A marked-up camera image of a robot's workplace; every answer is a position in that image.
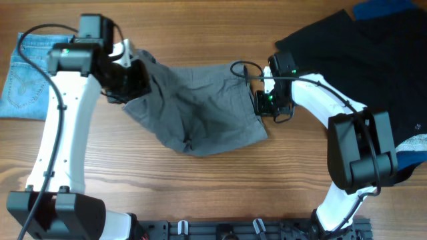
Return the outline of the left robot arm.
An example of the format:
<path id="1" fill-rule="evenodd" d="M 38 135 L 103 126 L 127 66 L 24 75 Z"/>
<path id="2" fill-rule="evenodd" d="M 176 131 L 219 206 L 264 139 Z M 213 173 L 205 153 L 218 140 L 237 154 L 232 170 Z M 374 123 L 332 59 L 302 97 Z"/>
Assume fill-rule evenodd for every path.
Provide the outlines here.
<path id="1" fill-rule="evenodd" d="M 130 42 L 113 43 L 119 26 L 100 14 L 80 17 L 77 37 L 56 43 L 41 76 L 49 84 L 39 154 L 23 191 L 8 195 L 19 238 L 147 239 L 133 213 L 109 211 L 85 194 L 84 161 L 91 116 L 104 95 L 126 104 L 151 91 L 150 78 Z"/>

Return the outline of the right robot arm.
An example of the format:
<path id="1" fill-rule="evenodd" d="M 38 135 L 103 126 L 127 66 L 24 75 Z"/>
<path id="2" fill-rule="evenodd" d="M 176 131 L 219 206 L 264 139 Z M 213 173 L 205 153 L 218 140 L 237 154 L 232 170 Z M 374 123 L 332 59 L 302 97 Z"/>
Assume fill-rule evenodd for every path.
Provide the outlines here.
<path id="1" fill-rule="evenodd" d="M 308 235 L 310 239 L 345 235 L 354 229 L 354 215 L 364 200 L 379 196 L 382 182 L 398 170 L 388 113 L 351 100 L 319 73 L 299 68 L 288 52 L 269 57 L 260 80 L 264 90 L 256 92 L 256 115 L 284 123 L 300 105 L 325 125 L 332 184 L 312 213 Z"/>

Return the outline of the blue garment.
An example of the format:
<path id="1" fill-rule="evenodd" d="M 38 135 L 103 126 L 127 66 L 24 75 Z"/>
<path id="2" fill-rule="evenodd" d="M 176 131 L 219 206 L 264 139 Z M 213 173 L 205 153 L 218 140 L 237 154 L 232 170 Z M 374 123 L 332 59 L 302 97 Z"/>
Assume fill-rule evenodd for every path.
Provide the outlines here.
<path id="1" fill-rule="evenodd" d="M 379 17 L 391 16 L 418 7 L 411 0 L 371 0 L 359 3 L 353 7 L 353 14 L 357 21 L 371 20 Z M 426 134 L 417 134 L 403 141 L 396 148 L 399 170 L 411 165 L 416 167 L 426 161 Z"/>

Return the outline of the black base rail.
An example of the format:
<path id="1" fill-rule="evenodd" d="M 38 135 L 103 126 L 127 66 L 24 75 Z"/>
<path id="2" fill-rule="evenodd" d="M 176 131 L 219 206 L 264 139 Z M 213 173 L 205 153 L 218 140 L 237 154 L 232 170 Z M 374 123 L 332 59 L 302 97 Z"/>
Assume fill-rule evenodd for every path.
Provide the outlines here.
<path id="1" fill-rule="evenodd" d="M 303 240 L 321 239 L 309 219 L 282 221 L 188 222 L 141 221 L 144 239 L 157 240 Z"/>

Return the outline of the dark navy garment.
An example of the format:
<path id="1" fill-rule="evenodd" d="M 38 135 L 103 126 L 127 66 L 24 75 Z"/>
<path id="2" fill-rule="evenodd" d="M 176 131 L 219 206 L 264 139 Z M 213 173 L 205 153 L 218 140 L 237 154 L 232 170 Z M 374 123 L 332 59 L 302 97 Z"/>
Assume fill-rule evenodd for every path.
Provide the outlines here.
<path id="1" fill-rule="evenodd" d="M 349 98 L 390 116 L 394 144 L 426 135 L 426 11 L 354 21 L 339 11 L 277 41 Z"/>

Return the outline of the folded blue denim jeans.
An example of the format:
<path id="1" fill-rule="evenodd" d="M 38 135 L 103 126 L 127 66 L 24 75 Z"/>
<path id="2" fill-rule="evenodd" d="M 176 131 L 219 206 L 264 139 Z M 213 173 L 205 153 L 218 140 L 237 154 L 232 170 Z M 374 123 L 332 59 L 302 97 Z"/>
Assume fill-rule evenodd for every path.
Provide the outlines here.
<path id="1" fill-rule="evenodd" d="M 56 43 L 68 43 L 73 35 L 29 34 L 21 45 L 22 53 L 43 71 L 47 54 Z M 49 103 L 49 84 L 14 50 L 1 95 L 1 117 L 44 121 Z"/>

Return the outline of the grey shorts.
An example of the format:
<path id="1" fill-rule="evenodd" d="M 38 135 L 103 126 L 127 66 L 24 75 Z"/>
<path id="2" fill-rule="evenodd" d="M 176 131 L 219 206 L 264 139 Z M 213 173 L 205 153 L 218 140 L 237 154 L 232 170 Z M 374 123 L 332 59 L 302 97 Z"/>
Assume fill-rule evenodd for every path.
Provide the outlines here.
<path id="1" fill-rule="evenodd" d="M 167 67 L 146 50 L 151 92 L 125 104 L 134 121 L 167 148 L 194 156 L 232 151 L 267 139 L 254 112 L 246 68 L 231 64 Z"/>

